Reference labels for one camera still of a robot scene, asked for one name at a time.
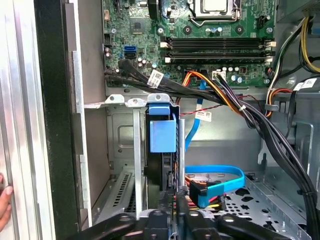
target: motherboard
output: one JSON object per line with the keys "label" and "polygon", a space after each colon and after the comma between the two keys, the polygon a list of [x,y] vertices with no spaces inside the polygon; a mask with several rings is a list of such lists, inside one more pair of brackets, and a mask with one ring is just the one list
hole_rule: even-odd
{"label": "motherboard", "polygon": [[[104,62],[115,73],[120,74],[120,59],[130,59],[147,76],[156,69],[180,83],[189,70],[206,70],[233,87],[269,85],[275,0],[103,0],[102,5]],[[190,86],[199,85],[191,79]]]}

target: cable tie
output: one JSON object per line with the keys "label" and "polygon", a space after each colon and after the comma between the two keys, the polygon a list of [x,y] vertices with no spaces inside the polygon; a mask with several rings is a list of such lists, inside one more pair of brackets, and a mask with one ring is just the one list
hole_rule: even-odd
{"label": "cable tie", "polygon": [[245,105],[242,105],[242,107],[239,108],[239,112],[242,112],[243,110],[245,110],[247,107]]}
{"label": "cable tie", "polygon": [[296,192],[297,192],[299,195],[305,195],[305,196],[312,196],[312,195],[315,195],[315,194],[316,194],[315,191],[306,192],[306,191],[302,191],[302,190],[297,190]]}

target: cpu socket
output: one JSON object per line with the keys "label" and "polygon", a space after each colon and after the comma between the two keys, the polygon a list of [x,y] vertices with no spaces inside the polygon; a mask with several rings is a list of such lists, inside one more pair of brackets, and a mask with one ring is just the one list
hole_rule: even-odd
{"label": "cpu socket", "polygon": [[187,0],[187,3],[192,12],[190,20],[199,27],[207,22],[236,22],[241,17],[241,0]]}

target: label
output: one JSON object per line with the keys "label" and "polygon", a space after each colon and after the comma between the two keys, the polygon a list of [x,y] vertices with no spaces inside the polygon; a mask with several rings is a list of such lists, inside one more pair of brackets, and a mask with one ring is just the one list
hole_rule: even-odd
{"label": "label", "polygon": [[303,85],[304,85],[304,82],[298,83],[298,84],[295,86],[295,88],[293,89],[293,91],[299,91]]}
{"label": "label", "polygon": [[152,88],[158,88],[162,78],[164,77],[164,74],[157,71],[157,70],[153,70],[150,77],[149,77],[149,80],[146,84],[148,84],[149,86],[151,86]]}
{"label": "label", "polygon": [[310,89],[314,86],[315,82],[317,81],[317,78],[311,78],[304,82],[302,87],[300,89]]}
{"label": "label", "polygon": [[199,119],[206,122],[211,122],[212,112],[210,111],[197,111],[195,113],[195,119]]}
{"label": "label", "polygon": [[202,109],[202,104],[196,104],[196,107],[195,107],[195,110],[197,111],[197,110],[200,110],[200,109]]}

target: sata port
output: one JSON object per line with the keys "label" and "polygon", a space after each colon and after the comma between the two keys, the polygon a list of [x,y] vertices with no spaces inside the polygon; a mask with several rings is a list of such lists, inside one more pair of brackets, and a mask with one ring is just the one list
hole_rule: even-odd
{"label": "sata port", "polygon": [[123,51],[125,52],[125,53],[128,53],[128,52],[130,52],[130,53],[132,53],[132,52],[137,52],[137,47],[136,46],[124,46],[123,47]]}
{"label": "sata port", "polygon": [[137,57],[137,54],[135,52],[125,52],[124,57],[126,59],[135,59]]}

